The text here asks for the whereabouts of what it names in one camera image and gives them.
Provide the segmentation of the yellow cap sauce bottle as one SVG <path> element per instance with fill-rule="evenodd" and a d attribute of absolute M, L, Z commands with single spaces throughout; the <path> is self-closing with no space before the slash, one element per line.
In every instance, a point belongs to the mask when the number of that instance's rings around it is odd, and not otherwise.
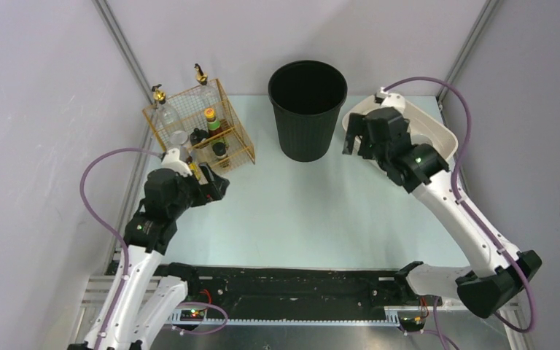
<path fill-rule="evenodd" d="M 216 109 L 209 107 L 204 110 L 204 115 L 207 121 L 207 128 L 208 128 L 208 135 L 209 135 L 209 144 L 215 145 L 218 143 L 224 143 L 228 145 L 228 140 L 225 135 L 219 136 L 221 133 L 224 132 L 224 128 L 222 127 L 221 118 L 219 117 Z"/>

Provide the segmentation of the black cap pepper jar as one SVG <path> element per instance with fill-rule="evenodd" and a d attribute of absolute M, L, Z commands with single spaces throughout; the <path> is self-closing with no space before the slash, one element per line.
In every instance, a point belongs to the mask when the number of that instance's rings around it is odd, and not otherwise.
<path fill-rule="evenodd" d="M 230 167 L 230 160 L 228 158 L 228 150 L 224 142 L 216 142 L 212 145 L 212 151 L 217 159 L 217 162 L 222 168 Z"/>

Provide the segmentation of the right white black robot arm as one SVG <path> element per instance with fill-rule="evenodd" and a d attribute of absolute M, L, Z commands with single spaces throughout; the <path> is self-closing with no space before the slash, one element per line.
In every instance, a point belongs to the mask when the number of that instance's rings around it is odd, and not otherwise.
<path fill-rule="evenodd" d="M 469 266 L 437 267 L 412 262 L 397 273 L 415 295 L 461 301 L 480 318 L 497 314 L 525 289 L 542 265 L 533 250 L 522 252 L 480 213 L 458 187 L 448 161 L 458 147 L 441 122 L 409 104 L 352 109 L 342 119 L 343 153 L 375 162 L 388 178 L 423 203 L 464 252 Z"/>

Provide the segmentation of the white rectangular basin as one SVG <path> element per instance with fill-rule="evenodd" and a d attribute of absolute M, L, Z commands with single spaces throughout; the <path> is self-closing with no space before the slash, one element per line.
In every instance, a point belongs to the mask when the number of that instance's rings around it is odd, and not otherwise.
<path fill-rule="evenodd" d="M 454 155 L 459 147 L 458 138 L 443 124 L 443 119 L 434 96 L 403 95 L 406 107 L 403 117 L 409 120 L 411 134 L 423 134 L 433 140 L 436 151 L 454 169 Z"/>

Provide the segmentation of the black plastic trash bin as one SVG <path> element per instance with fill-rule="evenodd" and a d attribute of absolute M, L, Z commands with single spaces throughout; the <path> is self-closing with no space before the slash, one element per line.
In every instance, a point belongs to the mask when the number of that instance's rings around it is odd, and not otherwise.
<path fill-rule="evenodd" d="M 268 81 L 268 97 L 282 152 L 302 163 L 322 158 L 347 94 L 345 77 L 328 63 L 301 60 L 278 68 Z"/>

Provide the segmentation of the brown cap small bottle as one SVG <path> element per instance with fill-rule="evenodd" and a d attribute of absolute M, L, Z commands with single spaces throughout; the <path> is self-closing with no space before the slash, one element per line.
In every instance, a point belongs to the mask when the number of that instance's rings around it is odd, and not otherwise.
<path fill-rule="evenodd" d="M 198 165 L 196 164 L 196 162 L 193 160 L 192 156 L 189 156 L 186 159 L 186 163 L 188 165 L 188 167 L 190 168 L 190 170 L 192 171 L 192 174 L 194 175 L 194 177 L 200 181 L 201 180 L 201 172 L 200 169 L 198 167 Z"/>

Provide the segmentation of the black lid spice jar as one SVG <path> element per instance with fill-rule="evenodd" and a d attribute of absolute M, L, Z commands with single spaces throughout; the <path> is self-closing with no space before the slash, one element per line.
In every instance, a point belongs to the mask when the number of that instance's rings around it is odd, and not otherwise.
<path fill-rule="evenodd" d="M 209 135 L 206 129 L 194 128 L 190 134 L 190 143 L 193 147 L 193 158 L 197 163 L 213 163 L 216 157 L 209 144 Z"/>

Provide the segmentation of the silver lid spice jar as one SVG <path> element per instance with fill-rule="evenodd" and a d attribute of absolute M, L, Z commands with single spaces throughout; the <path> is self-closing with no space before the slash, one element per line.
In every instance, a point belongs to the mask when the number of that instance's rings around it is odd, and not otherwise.
<path fill-rule="evenodd" d="M 174 131 L 169 137 L 169 149 L 178 149 L 181 155 L 189 156 L 190 135 L 183 130 Z"/>

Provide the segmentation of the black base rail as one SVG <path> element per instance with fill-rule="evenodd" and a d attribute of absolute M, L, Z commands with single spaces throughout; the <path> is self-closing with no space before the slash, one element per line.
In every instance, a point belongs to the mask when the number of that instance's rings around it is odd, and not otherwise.
<path fill-rule="evenodd" d="M 391 306 L 417 306 L 423 292 L 407 280 L 417 262 L 400 270 L 326 271 L 193 266 L 173 262 L 153 277 L 187 285 L 184 322 L 379 322 Z"/>

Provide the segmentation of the glass oil bottle gold spout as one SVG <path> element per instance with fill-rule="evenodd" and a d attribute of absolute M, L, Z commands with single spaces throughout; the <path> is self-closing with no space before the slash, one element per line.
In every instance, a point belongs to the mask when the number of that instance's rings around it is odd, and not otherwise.
<path fill-rule="evenodd" d="M 178 131 L 183 131 L 184 126 L 178 111 L 168 102 L 166 93 L 161 90 L 162 85 L 153 85 L 151 87 L 152 95 L 155 101 L 154 115 L 161 124 L 161 134 L 166 149 L 174 143 L 171 137 Z"/>

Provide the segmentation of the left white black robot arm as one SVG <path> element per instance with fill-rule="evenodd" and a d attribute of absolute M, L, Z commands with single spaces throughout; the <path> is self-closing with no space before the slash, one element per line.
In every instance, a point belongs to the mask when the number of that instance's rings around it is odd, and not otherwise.
<path fill-rule="evenodd" d="M 69 349 L 149 349 L 174 309 L 197 291 L 196 273 L 178 265 L 160 279 L 149 300 L 144 298 L 150 279 L 161 263 L 176 221 L 188 209 L 220 201 L 228 179 L 202 165 L 206 183 L 190 171 L 181 175 L 171 168 L 152 171 L 144 184 L 139 210 L 125 228 L 126 250 L 96 322 L 83 342 Z"/>

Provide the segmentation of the pink ceramic mug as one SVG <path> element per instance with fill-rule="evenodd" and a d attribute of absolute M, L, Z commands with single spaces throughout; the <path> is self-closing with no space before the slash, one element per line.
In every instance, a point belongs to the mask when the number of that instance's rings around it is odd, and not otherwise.
<path fill-rule="evenodd" d="M 415 145 L 427 144 L 431 147 L 435 147 L 433 140 L 423 134 L 411 134 L 411 143 Z"/>

